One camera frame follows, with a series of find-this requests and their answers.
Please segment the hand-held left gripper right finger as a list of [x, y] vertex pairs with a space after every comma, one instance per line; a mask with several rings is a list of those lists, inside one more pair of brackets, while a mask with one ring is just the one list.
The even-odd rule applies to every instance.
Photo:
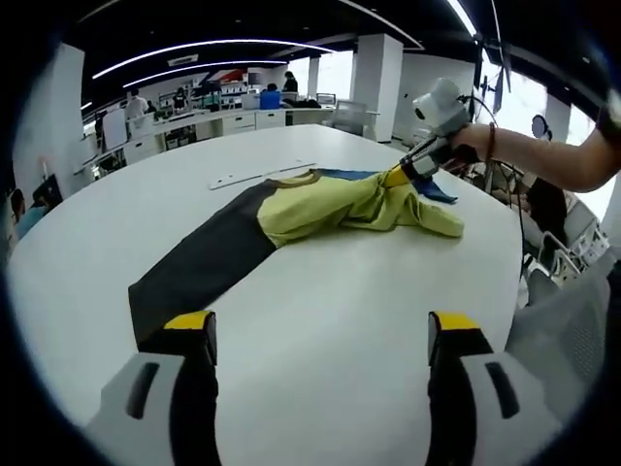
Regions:
[[575, 407], [563, 352], [495, 351], [469, 316], [428, 316], [429, 465], [526, 465]]

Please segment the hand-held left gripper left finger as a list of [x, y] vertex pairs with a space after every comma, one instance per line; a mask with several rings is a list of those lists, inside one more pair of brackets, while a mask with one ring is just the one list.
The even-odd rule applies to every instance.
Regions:
[[216, 465], [216, 316], [176, 316], [101, 391], [86, 432], [116, 465]]

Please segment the person's right hand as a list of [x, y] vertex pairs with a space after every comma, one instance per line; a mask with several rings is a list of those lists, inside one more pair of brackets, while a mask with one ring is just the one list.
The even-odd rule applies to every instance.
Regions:
[[492, 127], [489, 124], [470, 123], [449, 138], [458, 156], [468, 161], [485, 161]]

